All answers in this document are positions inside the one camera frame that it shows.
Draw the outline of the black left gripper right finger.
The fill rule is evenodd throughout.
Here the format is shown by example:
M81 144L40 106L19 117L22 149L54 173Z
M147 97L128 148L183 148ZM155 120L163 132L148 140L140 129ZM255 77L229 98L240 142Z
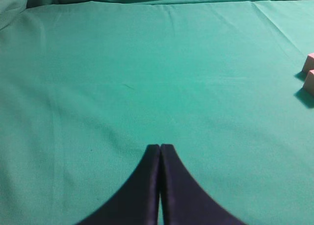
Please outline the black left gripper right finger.
M171 144L160 147L160 194L165 225L241 225L191 176Z

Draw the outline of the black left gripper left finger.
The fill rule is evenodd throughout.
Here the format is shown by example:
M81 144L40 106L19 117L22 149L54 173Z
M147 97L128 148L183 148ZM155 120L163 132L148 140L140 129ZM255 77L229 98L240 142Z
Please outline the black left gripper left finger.
M122 187L79 225L156 225L160 146L148 145Z

